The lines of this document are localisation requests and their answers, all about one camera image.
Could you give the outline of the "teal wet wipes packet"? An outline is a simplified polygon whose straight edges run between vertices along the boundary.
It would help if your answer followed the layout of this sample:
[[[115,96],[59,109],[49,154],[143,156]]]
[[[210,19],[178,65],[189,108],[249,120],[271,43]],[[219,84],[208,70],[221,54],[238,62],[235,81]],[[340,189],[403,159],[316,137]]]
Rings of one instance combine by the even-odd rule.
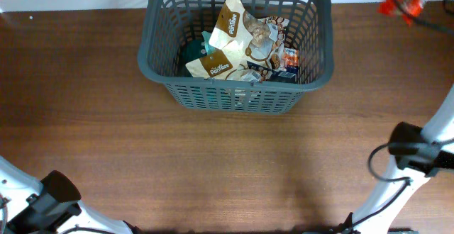
[[[211,33],[208,31],[203,31],[201,34],[204,39],[203,45],[204,45],[205,52],[207,55],[211,55],[212,53],[214,53],[216,51],[216,48],[209,44],[209,41],[211,38]]]

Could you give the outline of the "green Nescafe coffee bag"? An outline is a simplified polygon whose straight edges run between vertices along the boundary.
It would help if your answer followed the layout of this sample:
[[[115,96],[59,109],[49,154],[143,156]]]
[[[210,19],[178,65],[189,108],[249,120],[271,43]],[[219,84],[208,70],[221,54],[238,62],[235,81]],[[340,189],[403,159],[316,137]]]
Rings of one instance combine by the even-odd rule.
[[[186,64],[205,56],[207,56],[207,54],[204,40],[189,41],[181,49],[181,52],[179,54],[180,76],[191,77],[189,70],[186,68]]]

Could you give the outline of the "Kleenex tissue multipack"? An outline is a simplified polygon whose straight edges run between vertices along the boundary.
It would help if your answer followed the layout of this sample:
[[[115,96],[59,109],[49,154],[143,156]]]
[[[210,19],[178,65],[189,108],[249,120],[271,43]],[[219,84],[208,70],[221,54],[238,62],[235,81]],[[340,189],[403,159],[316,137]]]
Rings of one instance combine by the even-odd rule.
[[[299,52],[292,48],[280,48],[273,51],[264,64],[248,62],[248,67],[260,73],[265,81],[295,84],[299,72]]]

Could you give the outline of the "grey plastic basket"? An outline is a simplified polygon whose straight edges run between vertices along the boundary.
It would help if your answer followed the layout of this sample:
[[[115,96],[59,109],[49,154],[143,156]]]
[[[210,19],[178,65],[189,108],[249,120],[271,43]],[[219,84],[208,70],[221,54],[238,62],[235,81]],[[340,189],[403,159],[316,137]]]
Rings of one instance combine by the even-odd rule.
[[[214,28],[225,0],[148,0],[138,51],[138,66],[153,82],[165,85],[187,108],[281,114],[304,93],[332,77],[331,0],[241,0],[257,18],[279,16],[289,25],[284,46],[295,49],[298,70],[290,82],[238,82],[193,78],[182,51]]]

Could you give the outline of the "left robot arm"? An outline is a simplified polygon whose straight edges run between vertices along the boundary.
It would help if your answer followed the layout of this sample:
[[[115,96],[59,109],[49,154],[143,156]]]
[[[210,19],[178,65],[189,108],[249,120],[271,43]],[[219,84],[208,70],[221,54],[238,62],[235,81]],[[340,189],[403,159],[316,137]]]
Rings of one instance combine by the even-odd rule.
[[[142,230],[86,206],[61,172],[36,179],[1,158],[1,232],[139,234]]]

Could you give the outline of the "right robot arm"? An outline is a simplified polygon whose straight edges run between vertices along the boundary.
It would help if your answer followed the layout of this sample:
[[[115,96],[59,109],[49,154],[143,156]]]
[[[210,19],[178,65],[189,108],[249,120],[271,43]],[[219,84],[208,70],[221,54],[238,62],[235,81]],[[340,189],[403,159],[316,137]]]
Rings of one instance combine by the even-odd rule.
[[[343,233],[387,233],[419,188],[440,171],[453,171],[453,90],[424,127],[397,124],[370,153],[367,168],[378,183]]]

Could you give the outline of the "Pantree white grain pouch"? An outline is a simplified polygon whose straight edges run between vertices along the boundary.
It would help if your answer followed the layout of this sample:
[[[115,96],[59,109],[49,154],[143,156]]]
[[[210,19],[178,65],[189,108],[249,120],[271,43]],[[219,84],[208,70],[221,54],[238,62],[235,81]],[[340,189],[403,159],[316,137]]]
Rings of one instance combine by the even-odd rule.
[[[254,60],[240,52],[216,50],[214,53],[188,62],[185,67],[194,78],[239,82],[259,82],[262,74],[252,66],[268,68],[266,60]]]

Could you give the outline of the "Pantree mushroom pouch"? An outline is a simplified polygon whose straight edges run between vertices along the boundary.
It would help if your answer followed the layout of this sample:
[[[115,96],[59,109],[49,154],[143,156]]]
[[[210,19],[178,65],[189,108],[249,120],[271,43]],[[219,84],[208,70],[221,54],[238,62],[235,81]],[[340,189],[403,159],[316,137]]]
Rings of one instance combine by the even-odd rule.
[[[285,31],[289,20],[279,16],[255,18],[241,0],[226,0],[209,45],[230,50],[243,59],[273,70],[284,69]]]

